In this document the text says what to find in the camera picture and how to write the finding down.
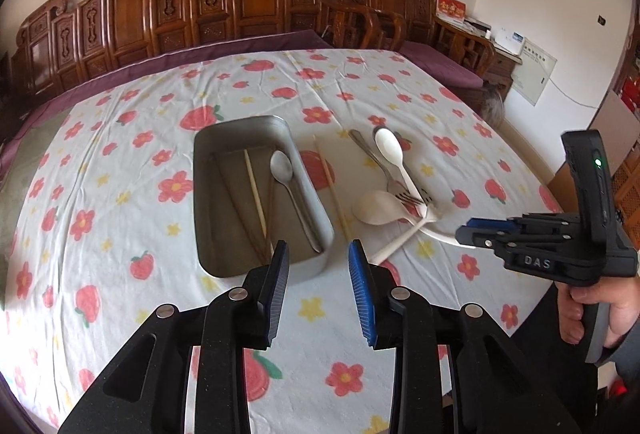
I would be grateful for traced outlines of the person's right hand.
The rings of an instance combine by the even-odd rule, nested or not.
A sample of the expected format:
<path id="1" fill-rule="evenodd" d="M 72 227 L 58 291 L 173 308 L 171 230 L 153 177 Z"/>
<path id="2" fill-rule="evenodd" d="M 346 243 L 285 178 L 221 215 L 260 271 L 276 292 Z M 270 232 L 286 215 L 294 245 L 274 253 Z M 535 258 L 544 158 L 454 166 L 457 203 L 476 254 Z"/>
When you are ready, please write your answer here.
<path id="1" fill-rule="evenodd" d="M 560 336 L 577 345 L 585 334 L 582 315 L 587 305 L 608 304 L 608 330 L 603 346 L 612 348 L 634 328 L 639 319 L 639 277 L 601 278 L 591 287 L 570 287 L 557 282 Z"/>

